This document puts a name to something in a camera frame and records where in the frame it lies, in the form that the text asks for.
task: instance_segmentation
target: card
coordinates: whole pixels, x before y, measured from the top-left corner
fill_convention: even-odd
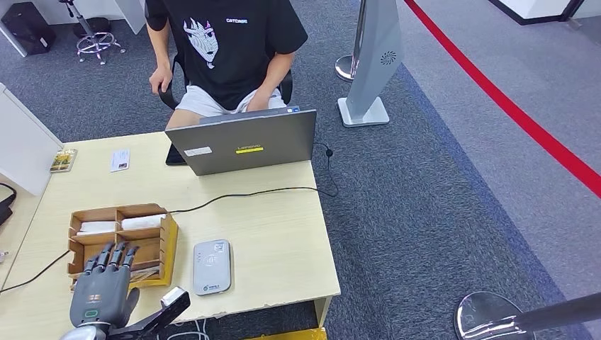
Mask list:
[[[57,152],[55,161],[50,166],[50,172],[63,172],[71,170],[73,162],[75,162],[75,156],[77,156],[76,149],[66,149]]]
[[[111,172],[129,169],[130,167],[130,150],[123,149],[113,152],[111,159]]]

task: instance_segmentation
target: blue carpet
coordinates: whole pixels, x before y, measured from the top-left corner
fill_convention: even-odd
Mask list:
[[[318,109],[316,140],[335,151],[340,187],[338,197],[321,197],[342,289],[326,319],[329,339],[455,339],[454,309],[475,290],[500,293],[525,310],[549,295],[560,300],[404,67],[381,95],[390,124],[342,127],[335,103],[349,85],[334,75],[333,62],[351,49],[356,10],[347,0],[293,5],[310,39],[293,67],[292,103]],[[150,94],[147,36],[134,36],[124,22],[113,26],[128,52],[107,56],[103,67],[78,63],[74,36],[58,27],[46,55],[21,59],[0,45],[0,81],[64,141],[162,130],[169,109]],[[321,151],[313,166],[319,187],[331,189]],[[316,325],[312,304],[302,303],[211,319],[207,331],[213,340],[240,339]],[[193,330],[193,322],[172,325],[159,339]],[[562,329],[538,335],[586,339]]]

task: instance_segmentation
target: desk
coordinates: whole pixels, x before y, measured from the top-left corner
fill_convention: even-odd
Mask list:
[[[65,251],[69,215],[76,210],[136,203],[177,210],[226,193],[315,186],[309,161],[202,177],[187,166],[165,166],[169,140],[163,132],[65,147],[78,149],[77,159],[70,172],[52,175],[6,287],[28,280]],[[130,149],[130,168],[110,174],[112,151],[122,148]],[[231,288],[205,297],[191,292],[191,306],[178,322],[314,300],[323,325],[330,299],[340,288],[315,191],[226,198],[175,214],[174,219],[180,230],[172,286],[191,292],[192,249],[199,242],[229,240],[233,267]],[[72,328],[69,260],[61,260],[31,284],[0,295],[0,305],[7,306],[0,308],[3,339],[58,339]],[[158,310],[168,290],[143,288],[131,321]],[[32,319],[34,327],[28,321]]]
[[[6,183],[17,190],[17,199],[11,207],[13,215],[0,226],[0,250],[8,251],[3,263],[0,263],[0,288],[9,275],[13,261],[16,258],[17,251],[25,237],[35,209],[38,208],[41,195],[34,196],[21,189],[16,184],[10,182],[6,177],[0,175],[0,182]],[[8,188],[0,186],[0,200],[8,197],[12,192]]]

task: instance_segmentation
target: white label sticker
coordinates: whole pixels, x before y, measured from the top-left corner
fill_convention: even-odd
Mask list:
[[[210,147],[199,147],[198,149],[190,149],[184,152],[186,153],[186,156],[192,157],[198,156],[200,154],[210,154],[211,152],[213,152],[213,150],[211,150]]]

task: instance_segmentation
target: person's hand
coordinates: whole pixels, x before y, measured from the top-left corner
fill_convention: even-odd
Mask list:
[[[254,96],[246,107],[246,112],[266,110],[269,106],[269,98],[271,93],[265,94],[262,91],[255,92]]]
[[[173,74],[169,65],[158,66],[152,76],[148,79],[152,92],[154,94],[159,94],[159,86],[161,86],[162,92],[167,91],[167,87],[169,87],[172,78]]]

